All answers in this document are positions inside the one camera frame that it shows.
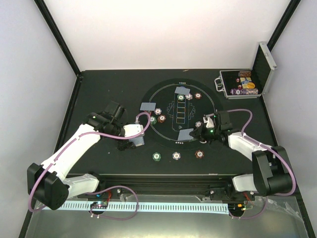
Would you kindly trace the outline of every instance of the circular table layout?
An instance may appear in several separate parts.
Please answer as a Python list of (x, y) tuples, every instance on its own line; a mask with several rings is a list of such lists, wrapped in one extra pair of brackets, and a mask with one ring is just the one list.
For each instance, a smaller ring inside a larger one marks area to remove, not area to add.
[[(175, 93), (177, 87), (190, 89), (192, 99), (178, 97), (179, 94)], [(183, 78), (169, 79), (155, 85), (145, 94), (142, 102), (156, 103), (156, 108), (162, 110), (161, 115), (166, 116), (163, 123), (157, 121), (157, 123), (151, 124), (146, 135), (162, 146), (178, 150), (201, 147), (202, 143), (193, 138), (178, 140), (180, 131), (196, 128), (196, 122), (203, 122), (204, 115), (222, 110), (219, 98), (210, 88), (195, 80)], [(160, 115), (151, 112), (151, 116), (158, 120)]]

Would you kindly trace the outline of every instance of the stack of poker chips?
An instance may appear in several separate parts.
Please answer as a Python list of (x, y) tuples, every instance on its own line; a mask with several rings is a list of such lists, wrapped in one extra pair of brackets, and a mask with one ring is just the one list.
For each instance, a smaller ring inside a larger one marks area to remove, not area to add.
[(251, 77), (251, 71), (240, 71), (239, 77)]
[(259, 94), (259, 90), (257, 88), (242, 88), (242, 89), (231, 89), (230, 93), (232, 95), (255, 95)]

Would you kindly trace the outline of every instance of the black frame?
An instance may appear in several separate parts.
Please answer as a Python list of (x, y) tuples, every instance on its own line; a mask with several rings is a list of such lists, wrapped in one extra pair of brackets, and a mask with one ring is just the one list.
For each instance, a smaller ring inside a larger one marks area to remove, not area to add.
[[(286, 27), (288, 21), (290, 20), (291, 16), (293, 15), (294, 11), (296, 10), (297, 6), (299, 5), (300, 1), (301, 0), (290, 0), (288, 7), (286, 8), (283, 16), (281, 17), (276, 29), (274, 30), (274, 32), (273, 32), (273, 34), (272, 34), (272, 36), (267, 44), (270, 51), (272, 51), (272, 49), (275, 46), (276, 42), (278, 41), (280, 35), (282, 34), (284, 28)], [(49, 26), (50, 30), (52, 31), (56, 41), (58, 42), (61, 50), (63, 51), (65, 57), (67, 58), (69, 64), (71, 65), (75, 75), (77, 76), (76, 83), (75, 83), (75, 86), (74, 86), (74, 89), (73, 89), (73, 92), (72, 92), (72, 95), (71, 95), (71, 98), (70, 98), (70, 101), (68, 104), (66, 115), (65, 115), (65, 118), (64, 118), (61, 130), (60, 130), (60, 134), (58, 136), (57, 144), (56, 144), (56, 147), (54, 150), (54, 152), (56, 152), (64, 144), (66, 132), (68, 129), (68, 125), (69, 125), (72, 113), (73, 113), (74, 105), (75, 105), (75, 102), (77, 100), (77, 95), (78, 95), (83, 77), (81, 77), (81, 71), (80, 71), (79, 67), (77, 66), (77, 63), (76, 63), (74, 57), (72, 56), (63, 36), (60, 33), (49, 9), (47, 8), (47, 6), (44, 2), (44, 0), (34, 0), (34, 2), (36, 3), (37, 7), (39, 8), (43, 18), (45, 19), (46, 23), (48, 24), (48, 26)], [(271, 131), (271, 134), (273, 135), (274, 143), (276, 146), (277, 140), (276, 140), (276, 137), (275, 137), (275, 134), (273, 131), (273, 127), (272, 127), (268, 112), (266, 110), (265, 102), (264, 102), (264, 99), (262, 96), (261, 96), (261, 102), (263, 103), (263, 106), (265, 109), (265, 114), (266, 114), (266, 119), (269, 122), (270, 131)], [(294, 195), (297, 198), (297, 202), (299, 204), (299, 208), (300, 208), (301, 214), (302, 214), (303, 219), (304, 219), (307, 233), (308, 233), (309, 237), (315, 237), (315, 234), (314, 234), (311, 222), (309, 220), (309, 217), (308, 217), (308, 214), (307, 214), (307, 211), (305, 208), (305, 204), (303, 202), (300, 191), (298, 190), (298, 192), (295, 192)], [(31, 217), (32, 217), (32, 213), (30, 211), (27, 211), (27, 214), (26, 214), (26, 217), (25, 217), (25, 220), (24, 220), (24, 223), (23, 223), (20, 235), (19, 235), (20, 238), (24, 238), (26, 236)]]

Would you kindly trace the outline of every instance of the open case lid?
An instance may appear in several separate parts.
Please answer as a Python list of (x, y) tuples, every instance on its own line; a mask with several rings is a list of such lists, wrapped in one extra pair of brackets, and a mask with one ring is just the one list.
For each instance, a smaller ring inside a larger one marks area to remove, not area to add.
[(260, 42), (256, 58), (252, 67), (252, 76), (256, 78), (259, 91), (262, 94), (268, 92), (274, 71), (277, 69), (276, 63), (265, 42)]

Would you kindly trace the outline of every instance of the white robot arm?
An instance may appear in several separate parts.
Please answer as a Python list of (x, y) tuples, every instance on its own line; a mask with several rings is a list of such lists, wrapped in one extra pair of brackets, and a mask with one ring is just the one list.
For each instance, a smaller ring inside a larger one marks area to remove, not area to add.
[(233, 129), (228, 111), (206, 115), (203, 119), (204, 123), (190, 132), (193, 138), (203, 143), (219, 140), (252, 161), (253, 174), (243, 174), (232, 178), (232, 185), (236, 192), (253, 191), (267, 196), (292, 189), (293, 183), (287, 169), (280, 160), (275, 159), (274, 154), (268, 151), (272, 149), (288, 160), (283, 147), (256, 144), (254, 142), (256, 140)]
[[(80, 135), (87, 132), (102, 132), (119, 137), (137, 135), (140, 130), (143, 130), (143, 126), (140, 124), (122, 126), (119, 120), (123, 112), (123, 107), (111, 102), (104, 112), (88, 115), (75, 134), (55, 154), (40, 165), (33, 163), (28, 168), (29, 194), (45, 169), (48, 169), (48, 171), (34, 191), (34, 197), (52, 210), (59, 208), (65, 200), (71, 197), (96, 191), (99, 180), (91, 174), (66, 178), (71, 168), (82, 155), (101, 139), (101, 136), (98, 134)], [(135, 144), (129, 140), (123, 140), (118, 143), (120, 150), (135, 147)]]

